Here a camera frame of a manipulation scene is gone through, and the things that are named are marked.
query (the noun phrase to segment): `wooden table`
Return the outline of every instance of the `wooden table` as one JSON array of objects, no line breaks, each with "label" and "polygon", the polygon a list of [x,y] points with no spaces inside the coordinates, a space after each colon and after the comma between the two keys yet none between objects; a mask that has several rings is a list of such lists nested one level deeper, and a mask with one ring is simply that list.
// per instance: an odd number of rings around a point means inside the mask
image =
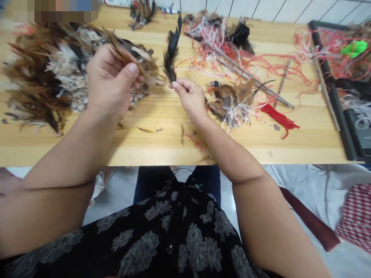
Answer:
[{"label": "wooden table", "polygon": [[[162,54],[166,46],[169,30],[176,27],[177,15],[158,14],[155,21],[132,32],[127,24],[130,20],[129,10],[122,8],[101,7],[99,18],[94,22],[97,27],[115,29],[118,36],[129,39],[134,43],[142,43],[147,48],[153,48],[158,64],[162,63]],[[250,41],[256,44],[255,52],[262,54],[287,54],[296,51],[294,32],[304,25],[264,22],[249,20]],[[12,17],[3,16],[0,21],[0,61],[6,61],[10,56],[7,41],[14,41],[14,26]],[[196,55],[191,47],[191,39],[181,36],[179,40],[180,59],[187,59]],[[272,64],[282,63],[281,59],[269,58]],[[307,78],[316,78],[311,64],[303,65],[303,73]],[[185,77],[186,72],[180,71],[179,77]],[[191,79],[201,85],[212,81],[204,75],[194,71],[189,73]],[[4,103],[8,96],[4,92],[7,78],[0,72],[0,113],[7,111]],[[281,77],[273,82],[273,90],[277,91]],[[288,102],[300,107],[297,95],[310,88],[287,80],[281,96]],[[245,146],[262,164],[310,164],[310,163],[347,163],[339,134],[335,131],[326,104],[321,92],[304,94],[301,97],[301,108],[288,114],[301,129],[290,131],[289,136],[282,140],[284,128],[274,129],[276,122],[264,113],[262,121],[252,118],[251,127],[244,124],[230,135]],[[280,112],[289,112],[290,109],[278,104]],[[69,117],[65,132],[69,130],[78,117],[74,114]],[[167,87],[163,92],[142,99],[134,111],[123,120],[126,129],[116,132],[111,149],[109,165],[137,166],[137,165],[194,165],[214,164],[208,159],[210,152],[197,133],[195,139],[201,143],[204,151],[195,147],[193,141],[184,137],[184,146],[180,142],[181,123],[185,133],[195,131],[189,123],[178,95]],[[48,152],[61,138],[49,128],[42,128],[38,133],[32,127],[19,131],[19,123],[0,123],[0,166],[32,166],[46,152]],[[157,130],[158,133],[145,133],[136,126]]]}]

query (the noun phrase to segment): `white tile wall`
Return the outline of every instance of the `white tile wall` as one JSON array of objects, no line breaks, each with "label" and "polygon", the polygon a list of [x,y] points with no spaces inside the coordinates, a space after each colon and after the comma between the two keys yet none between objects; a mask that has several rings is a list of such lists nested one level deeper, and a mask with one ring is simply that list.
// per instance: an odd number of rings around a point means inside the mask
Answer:
[{"label": "white tile wall", "polygon": [[197,13],[206,8],[206,0],[180,0],[182,12]]},{"label": "white tile wall", "polygon": [[233,0],[230,17],[246,16],[252,18],[259,0]]},{"label": "white tile wall", "polygon": [[[171,5],[172,0],[158,0]],[[371,19],[371,0],[174,0],[182,12],[197,13],[205,7],[227,17],[246,16],[278,22],[308,23],[320,20],[335,24],[361,23]]]},{"label": "white tile wall", "polygon": [[338,24],[349,12],[359,5],[355,1],[338,1],[321,19],[321,21]]},{"label": "white tile wall", "polygon": [[228,17],[232,3],[233,0],[208,0],[206,8],[209,12],[216,10],[217,14]]},{"label": "white tile wall", "polygon": [[358,7],[356,7],[352,12],[350,12],[349,15],[340,21],[340,24],[347,25],[355,21],[358,21],[358,23],[362,22],[368,17],[369,13],[367,13],[367,10],[370,6],[371,4],[369,3],[359,3]]}]

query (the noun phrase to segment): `hand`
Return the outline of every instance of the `hand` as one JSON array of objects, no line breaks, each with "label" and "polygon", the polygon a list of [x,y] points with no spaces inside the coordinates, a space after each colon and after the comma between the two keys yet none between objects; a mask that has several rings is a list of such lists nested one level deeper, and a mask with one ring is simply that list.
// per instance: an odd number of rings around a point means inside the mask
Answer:
[{"label": "hand", "polygon": [[192,123],[209,117],[205,105],[205,93],[202,87],[190,79],[177,79],[169,85],[174,89],[182,102],[182,106]]},{"label": "hand", "polygon": [[103,45],[87,66],[88,107],[95,114],[125,116],[130,106],[131,87],[140,87],[144,80],[138,76],[135,63],[124,65],[114,55],[112,45]]}]

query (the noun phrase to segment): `red tassel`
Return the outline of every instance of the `red tassel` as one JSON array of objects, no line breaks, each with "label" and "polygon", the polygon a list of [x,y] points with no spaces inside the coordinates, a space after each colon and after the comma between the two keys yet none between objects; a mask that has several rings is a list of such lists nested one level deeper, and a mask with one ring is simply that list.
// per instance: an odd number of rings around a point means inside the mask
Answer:
[{"label": "red tassel", "polygon": [[274,109],[269,103],[261,108],[261,111],[267,113],[271,116],[275,121],[277,121],[281,126],[286,129],[286,135],[282,138],[285,139],[287,135],[289,135],[289,129],[297,128],[299,129],[300,126],[294,124],[294,122],[288,119],[284,114],[281,114],[276,109]]}]

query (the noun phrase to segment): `red checkered cloth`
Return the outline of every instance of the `red checkered cloth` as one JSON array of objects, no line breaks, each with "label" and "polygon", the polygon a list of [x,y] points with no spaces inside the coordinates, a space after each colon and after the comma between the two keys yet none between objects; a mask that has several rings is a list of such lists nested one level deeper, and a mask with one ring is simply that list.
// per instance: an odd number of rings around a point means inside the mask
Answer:
[{"label": "red checkered cloth", "polygon": [[335,234],[371,254],[371,184],[351,188]]}]

